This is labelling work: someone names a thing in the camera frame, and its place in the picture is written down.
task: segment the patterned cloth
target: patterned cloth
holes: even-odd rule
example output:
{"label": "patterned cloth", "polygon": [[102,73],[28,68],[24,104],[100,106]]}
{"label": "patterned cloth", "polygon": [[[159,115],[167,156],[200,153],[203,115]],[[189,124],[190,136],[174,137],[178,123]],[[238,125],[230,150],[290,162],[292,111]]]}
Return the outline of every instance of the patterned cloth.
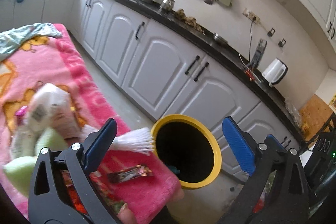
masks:
{"label": "patterned cloth", "polygon": [[[62,24],[55,24],[61,38],[35,37],[0,62],[0,164],[11,161],[9,146],[15,132],[14,113],[28,105],[38,87],[52,83],[70,93],[71,107],[81,128],[100,128],[108,118],[117,122],[118,135],[130,129],[105,100]],[[152,177],[110,185],[106,173],[145,164]],[[153,154],[108,151],[99,167],[101,181],[113,195],[128,203],[139,224],[149,223],[181,188],[178,178]],[[0,170],[0,183],[16,207],[27,216],[28,201]]]}
{"label": "patterned cloth", "polygon": [[13,54],[22,43],[37,37],[59,38],[62,34],[51,23],[35,23],[0,33],[0,61]]}

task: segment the metal bowl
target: metal bowl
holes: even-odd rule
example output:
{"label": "metal bowl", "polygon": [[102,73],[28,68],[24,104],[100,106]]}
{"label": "metal bowl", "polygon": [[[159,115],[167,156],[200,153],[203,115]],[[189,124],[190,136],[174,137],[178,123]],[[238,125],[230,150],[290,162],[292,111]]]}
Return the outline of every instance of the metal bowl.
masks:
{"label": "metal bowl", "polygon": [[213,39],[220,46],[225,46],[228,44],[228,42],[223,37],[221,37],[218,33],[213,34]]}

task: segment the black cable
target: black cable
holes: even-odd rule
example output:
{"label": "black cable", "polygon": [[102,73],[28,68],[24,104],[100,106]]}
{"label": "black cable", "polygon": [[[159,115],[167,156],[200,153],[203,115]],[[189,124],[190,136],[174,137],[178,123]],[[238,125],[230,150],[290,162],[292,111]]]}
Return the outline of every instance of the black cable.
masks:
{"label": "black cable", "polygon": [[252,22],[251,22],[251,27],[250,27],[250,47],[249,47],[249,63],[251,62],[251,44],[252,44],[252,25],[253,25],[253,22],[256,20],[257,18],[256,17],[253,17],[252,19]]}

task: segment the electrical outlet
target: electrical outlet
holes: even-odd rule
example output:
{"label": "electrical outlet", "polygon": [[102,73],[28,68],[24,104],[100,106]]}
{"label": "electrical outlet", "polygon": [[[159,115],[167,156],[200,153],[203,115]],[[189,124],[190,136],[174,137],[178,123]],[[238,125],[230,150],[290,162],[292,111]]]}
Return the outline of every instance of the electrical outlet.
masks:
{"label": "electrical outlet", "polygon": [[253,20],[253,18],[255,17],[255,24],[258,24],[260,22],[260,17],[258,17],[254,12],[250,11],[247,8],[244,9],[243,15],[246,16],[249,20]]}

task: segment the kettle handle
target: kettle handle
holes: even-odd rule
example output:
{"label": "kettle handle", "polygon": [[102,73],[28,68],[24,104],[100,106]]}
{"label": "kettle handle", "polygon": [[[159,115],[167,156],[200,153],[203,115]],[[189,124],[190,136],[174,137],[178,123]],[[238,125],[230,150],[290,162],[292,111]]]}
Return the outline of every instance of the kettle handle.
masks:
{"label": "kettle handle", "polygon": [[279,70],[279,72],[276,74],[276,76],[273,78],[273,80],[270,83],[272,83],[272,85],[279,84],[280,81],[283,79],[283,77],[285,77],[287,71],[288,71],[288,67],[286,66],[286,64],[282,63],[281,70]]}

